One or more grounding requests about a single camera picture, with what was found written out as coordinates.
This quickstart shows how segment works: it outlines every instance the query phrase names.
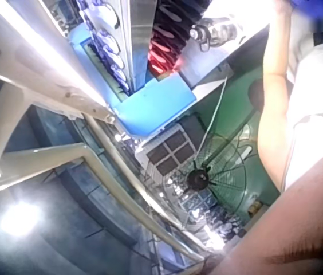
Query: green floor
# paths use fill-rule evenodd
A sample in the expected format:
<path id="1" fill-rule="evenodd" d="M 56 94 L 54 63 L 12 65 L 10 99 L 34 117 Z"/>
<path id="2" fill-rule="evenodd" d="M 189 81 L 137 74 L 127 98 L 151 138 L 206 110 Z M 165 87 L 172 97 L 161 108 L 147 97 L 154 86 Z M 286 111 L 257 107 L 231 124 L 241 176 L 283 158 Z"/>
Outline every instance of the green floor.
<path id="1" fill-rule="evenodd" d="M 259 78 L 262 78 L 262 67 L 254 69 L 242 77 L 228 83 L 213 126 L 213 131 L 216 135 L 227 138 L 252 111 L 253 108 L 247 94 L 248 88 L 254 80 Z M 222 88 L 220 87 L 215 90 L 192 110 L 199 114 L 206 127 L 208 127 L 211 121 L 221 89 Z M 239 195 L 243 197 L 243 201 L 237 211 L 237 214 L 245 221 L 249 219 L 247 209 L 255 198 L 258 198 L 267 205 L 271 205 L 279 196 L 278 190 L 269 179 L 258 155 L 256 155 L 259 118 L 259 113 L 256 113 L 252 117 L 248 123 L 250 127 L 250 137 L 248 140 L 240 142 L 239 144 L 239 146 L 251 145 L 253 147 L 253 151 L 250 154 L 251 157 L 245 161 L 247 174 L 246 192 L 241 192 Z"/>

